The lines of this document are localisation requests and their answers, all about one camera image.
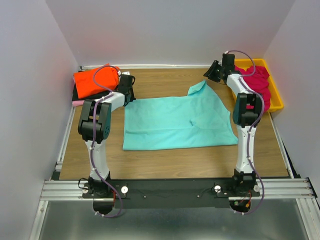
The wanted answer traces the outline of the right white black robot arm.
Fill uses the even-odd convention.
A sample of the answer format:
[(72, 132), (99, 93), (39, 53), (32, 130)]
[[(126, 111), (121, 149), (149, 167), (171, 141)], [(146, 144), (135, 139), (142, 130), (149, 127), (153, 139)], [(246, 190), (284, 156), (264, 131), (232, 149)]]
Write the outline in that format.
[(216, 83), (224, 83), (236, 96), (232, 120), (238, 133), (237, 163), (230, 184), (224, 189), (236, 196), (244, 196), (256, 185), (258, 174), (254, 164), (254, 145), (265, 102), (261, 94), (245, 82), (245, 76), (236, 70), (236, 52), (229, 50), (223, 53), (222, 59), (215, 60), (203, 76)]

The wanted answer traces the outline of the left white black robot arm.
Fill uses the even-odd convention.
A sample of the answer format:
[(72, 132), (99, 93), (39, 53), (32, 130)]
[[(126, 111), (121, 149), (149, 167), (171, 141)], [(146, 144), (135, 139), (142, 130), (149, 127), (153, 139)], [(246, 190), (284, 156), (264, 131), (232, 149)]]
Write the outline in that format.
[(82, 105), (77, 129), (88, 150), (90, 162), (87, 184), (82, 188), (84, 194), (104, 198), (114, 191), (106, 182), (110, 176), (106, 140), (111, 131), (112, 112), (136, 99), (133, 90), (135, 81), (133, 75), (121, 74), (113, 92), (108, 90), (104, 96), (86, 99)]

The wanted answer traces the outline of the teal t shirt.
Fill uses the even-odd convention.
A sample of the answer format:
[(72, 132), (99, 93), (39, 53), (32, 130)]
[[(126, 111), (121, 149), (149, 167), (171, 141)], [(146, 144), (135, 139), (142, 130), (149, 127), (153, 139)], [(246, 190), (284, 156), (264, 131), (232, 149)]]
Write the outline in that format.
[(186, 96), (137, 99), (124, 108), (124, 151), (237, 144), (230, 112), (204, 80)]

